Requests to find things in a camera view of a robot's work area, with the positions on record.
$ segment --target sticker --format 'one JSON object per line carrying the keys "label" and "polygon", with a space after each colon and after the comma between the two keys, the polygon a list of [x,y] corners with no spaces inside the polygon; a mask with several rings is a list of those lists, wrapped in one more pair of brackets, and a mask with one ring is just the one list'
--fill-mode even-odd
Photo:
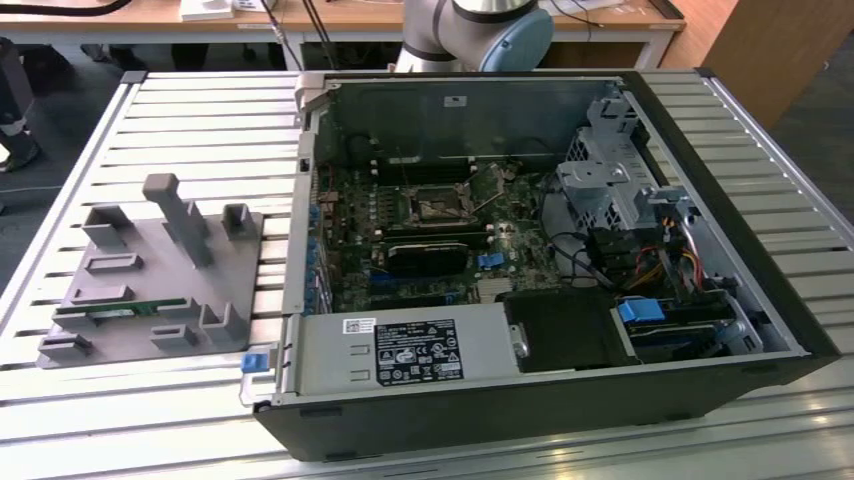
{"label": "sticker", "polygon": [[131,309],[121,309],[121,310],[104,310],[102,312],[88,312],[86,315],[92,318],[112,318],[112,317],[133,317],[136,314]]}
{"label": "sticker", "polygon": [[345,318],[344,334],[371,333],[373,331],[373,325],[376,325],[375,318]]}
{"label": "sticker", "polygon": [[376,345],[376,381],[383,387],[459,380],[463,360],[452,319],[371,324]]}
{"label": "sticker", "polygon": [[269,30],[272,25],[268,23],[239,23],[239,30]]}
{"label": "sticker", "polygon": [[464,107],[468,104],[468,97],[444,97],[444,107]]}

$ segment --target warning label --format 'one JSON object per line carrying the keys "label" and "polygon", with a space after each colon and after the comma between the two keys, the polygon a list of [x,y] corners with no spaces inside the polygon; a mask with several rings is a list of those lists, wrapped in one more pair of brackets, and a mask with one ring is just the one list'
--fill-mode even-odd
{"label": "warning label", "polygon": [[376,325],[376,381],[384,387],[463,378],[452,319]]}

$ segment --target slotted metal surface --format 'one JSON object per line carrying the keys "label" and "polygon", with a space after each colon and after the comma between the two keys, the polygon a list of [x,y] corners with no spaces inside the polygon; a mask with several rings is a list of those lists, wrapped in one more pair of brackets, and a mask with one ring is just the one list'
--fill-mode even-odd
{"label": "slotted metal surface", "polygon": [[714,82],[692,72],[646,78],[842,360],[699,420],[329,464],[291,459],[240,406],[239,354],[36,369],[36,346],[88,241],[77,228],[88,207],[119,203],[132,217],[157,215],[140,194],[155,172],[177,172],[179,193],[199,201],[203,214],[235,200],[264,213],[252,343],[276,339],[297,138],[295,76],[151,74],[141,86],[120,87],[0,300],[0,476],[846,478],[854,463],[850,227],[743,112],[723,103]]}

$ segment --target blue tab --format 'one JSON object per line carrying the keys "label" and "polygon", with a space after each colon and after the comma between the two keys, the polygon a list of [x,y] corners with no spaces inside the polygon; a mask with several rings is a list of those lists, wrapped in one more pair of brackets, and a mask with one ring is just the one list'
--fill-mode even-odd
{"label": "blue tab", "polygon": [[501,252],[491,253],[489,255],[477,256],[477,267],[492,268],[504,264],[504,254]]}
{"label": "blue tab", "polygon": [[489,264],[492,267],[497,267],[504,264],[504,254],[501,252],[489,255]]}
{"label": "blue tab", "polygon": [[269,370],[269,355],[267,353],[247,353],[240,360],[243,373],[261,373]]}
{"label": "blue tab", "polygon": [[616,307],[616,311],[623,323],[664,320],[662,306],[654,298],[630,298]]}

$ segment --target barcode sticker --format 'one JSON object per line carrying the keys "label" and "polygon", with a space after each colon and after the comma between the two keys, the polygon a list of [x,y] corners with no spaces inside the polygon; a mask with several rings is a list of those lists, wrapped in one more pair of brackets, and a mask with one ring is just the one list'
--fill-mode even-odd
{"label": "barcode sticker", "polygon": [[373,333],[375,325],[376,325],[375,318],[345,318],[344,334]]}

